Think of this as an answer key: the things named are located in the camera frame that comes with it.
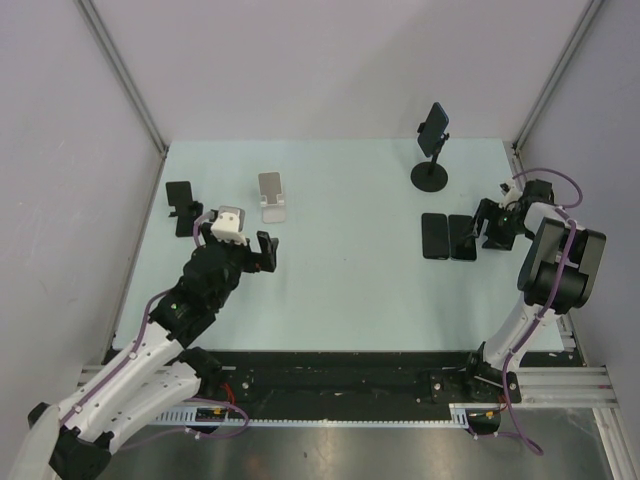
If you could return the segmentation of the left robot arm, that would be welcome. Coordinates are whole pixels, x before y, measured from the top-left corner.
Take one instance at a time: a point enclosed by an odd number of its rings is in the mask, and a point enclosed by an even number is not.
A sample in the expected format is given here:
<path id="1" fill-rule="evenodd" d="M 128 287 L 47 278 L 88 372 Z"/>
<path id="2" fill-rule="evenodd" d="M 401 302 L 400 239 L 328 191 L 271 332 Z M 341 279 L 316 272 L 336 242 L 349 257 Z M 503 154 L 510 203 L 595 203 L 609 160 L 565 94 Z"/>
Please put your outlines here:
<path id="1" fill-rule="evenodd" d="M 215 322 L 243 274 L 275 271 L 278 239 L 264 231 L 257 239 L 254 252 L 239 232 L 206 234 L 177 283 L 147 303 L 133 341 L 72 395 L 32 409 L 11 478 L 95 479 L 160 414 L 195 397 L 214 397 L 221 366 L 192 344 Z"/>

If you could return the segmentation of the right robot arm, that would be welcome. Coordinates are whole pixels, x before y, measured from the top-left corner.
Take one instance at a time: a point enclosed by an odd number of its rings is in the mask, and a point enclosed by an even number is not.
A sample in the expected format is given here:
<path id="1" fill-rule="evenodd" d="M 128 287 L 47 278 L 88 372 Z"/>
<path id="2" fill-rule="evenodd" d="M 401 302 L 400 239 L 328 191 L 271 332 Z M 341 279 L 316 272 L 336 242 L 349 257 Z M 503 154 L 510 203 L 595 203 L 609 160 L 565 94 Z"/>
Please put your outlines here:
<path id="1" fill-rule="evenodd" d="M 499 330 L 468 360 L 461 376 L 463 393 L 484 401 L 518 369 L 531 342 L 548 325 L 591 296 L 605 250 L 605 234 L 573 220 L 555 202 L 552 184 L 528 181 L 519 189 L 510 180 L 500 185 L 503 199 L 485 198 L 461 233 L 450 239 L 458 253 L 485 237 L 484 249 L 509 251 L 516 237 L 531 241 L 518 274 L 520 292 Z"/>

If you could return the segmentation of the black round base stand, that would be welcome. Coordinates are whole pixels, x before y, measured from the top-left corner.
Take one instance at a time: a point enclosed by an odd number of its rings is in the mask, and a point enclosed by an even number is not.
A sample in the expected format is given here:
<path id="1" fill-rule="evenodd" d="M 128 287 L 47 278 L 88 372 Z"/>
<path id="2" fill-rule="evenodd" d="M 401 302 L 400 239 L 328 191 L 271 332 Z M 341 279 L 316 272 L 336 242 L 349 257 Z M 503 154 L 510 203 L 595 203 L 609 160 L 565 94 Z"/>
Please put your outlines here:
<path id="1" fill-rule="evenodd" d="M 446 169 L 438 163 L 439 155 L 444 144 L 450 135 L 444 133 L 433 146 L 423 151 L 429 161 L 420 162 L 413 167 L 410 174 L 410 180 L 414 187 L 427 192 L 435 193 L 443 190 L 448 183 L 448 173 Z"/>

